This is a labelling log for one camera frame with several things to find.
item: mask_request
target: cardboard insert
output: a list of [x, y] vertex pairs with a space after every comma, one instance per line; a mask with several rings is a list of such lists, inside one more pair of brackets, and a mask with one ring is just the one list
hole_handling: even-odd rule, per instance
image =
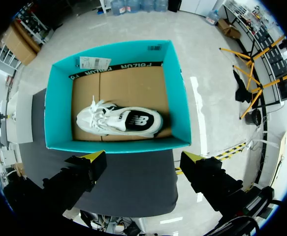
[[72, 136], [79, 141], [131, 141], [148, 139], [140, 136], [99, 136], [81, 130], [76, 124], [79, 112], [95, 101], [104, 100], [121, 107], [145, 107], [163, 117], [163, 129], [156, 138], [171, 136], [163, 68], [148, 66], [107, 71], [77, 78], [72, 89]]

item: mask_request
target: barcode label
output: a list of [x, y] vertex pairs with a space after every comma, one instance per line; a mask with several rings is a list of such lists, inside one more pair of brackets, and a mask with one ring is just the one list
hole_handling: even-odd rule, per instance
[[80, 57], [80, 69], [107, 70], [112, 59]]
[[148, 51], [160, 51], [162, 48], [161, 45], [157, 45], [157, 46], [148, 46]]
[[98, 64], [99, 64], [99, 58], [96, 58], [94, 63], [94, 69], [98, 69]]

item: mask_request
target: shoe box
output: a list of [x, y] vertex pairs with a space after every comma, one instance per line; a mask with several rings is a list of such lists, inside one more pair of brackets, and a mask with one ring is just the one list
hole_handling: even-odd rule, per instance
[[[104, 100], [120, 107], [158, 111], [163, 129], [153, 139], [99, 136], [76, 124], [77, 114]], [[127, 153], [191, 144], [186, 90], [174, 45], [166, 40], [104, 45], [69, 56], [52, 66], [45, 98], [47, 148]]]

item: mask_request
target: cardboard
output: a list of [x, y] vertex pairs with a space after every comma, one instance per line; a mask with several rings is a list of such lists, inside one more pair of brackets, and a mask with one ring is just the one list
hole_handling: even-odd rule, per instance
[[83, 131], [76, 124], [76, 117], [81, 110], [89, 107], [93, 96], [96, 102], [99, 99], [99, 74], [83, 76], [74, 80], [72, 88], [72, 137], [80, 141], [102, 141], [101, 136]]
[[236, 27], [232, 26], [230, 23], [228, 23], [226, 20], [222, 18], [219, 19], [218, 21], [218, 27], [227, 37], [233, 39], [239, 39], [241, 37], [240, 31], [238, 31]]
[[15, 57], [24, 65], [28, 65], [36, 57], [34, 50], [27, 44], [14, 25], [10, 25], [5, 32], [3, 41]]
[[27, 33], [26, 29], [19, 23], [17, 20], [13, 22], [13, 25], [21, 34], [21, 36], [25, 39], [28, 45], [36, 52], [39, 53], [40, 46], [32, 39], [32, 37]]
[[[106, 58], [111, 62], [107, 70], [85, 70], [77, 65], [80, 57]], [[108, 135], [102, 141], [94, 140], [100, 136], [83, 133], [75, 126], [76, 115], [91, 105], [93, 95], [118, 106], [155, 109], [165, 118], [167, 129], [158, 135], [161, 138], [139, 140], [142, 138]], [[146, 40], [104, 45], [53, 64], [44, 126], [47, 148], [63, 151], [131, 153], [190, 145], [187, 95], [172, 42]]]
[[19, 177], [26, 176], [23, 163], [16, 163], [13, 166], [14, 166], [14, 169], [16, 170], [16, 173]]
[[156, 138], [171, 136], [170, 116], [162, 67], [137, 67], [102, 72], [75, 79], [73, 82], [71, 107], [74, 140], [131, 141], [148, 139], [146, 137], [128, 135], [101, 137], [81, 130], [76, 124], [76, 116], [82, 109], [90, 106], [93, 95], [96, 102], [104, 100], [121, 107], [145, 107], [158, 111], [163, 117], [164, 124], [163, 129]]

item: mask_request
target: floor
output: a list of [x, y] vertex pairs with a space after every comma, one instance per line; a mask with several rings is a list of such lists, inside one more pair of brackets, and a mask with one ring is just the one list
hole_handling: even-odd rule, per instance
[[[69, 17], [37, 57], [19, 68], [11, 95], [17, 90], [35, 94], [46, 88], [51, 65], [67, 56], [95, 46], [146, 39], [172, 40], [181, 64], [192, 145], [173, 150], [177, 166], [182, 150], [210, 157], [258, 135], [254, 133], [255, 126], [239, 120], [248, 104], [234, 99], [237, 83], [232, 65], [243, 65], [232, 54], [219, 50], [223, 47], [240, 51], [237, 43], [208, 25], [203, 17], [186, 12], [139, 12], [118, 17], [88, 12]], [[244, 188], [256, 177], [260, 150], [255, 146], [254, 150], [244, 150], [223, 161], [226, 172], [243, 180]], [[179, 198], [171, 213], [145, 218], [149, 235], [203, 235], [220, 219], [220, 213], [193, 191], [184, 175], [178, 175], [177, 188]], [[170, 219], [172, 223], [160, 222]]]

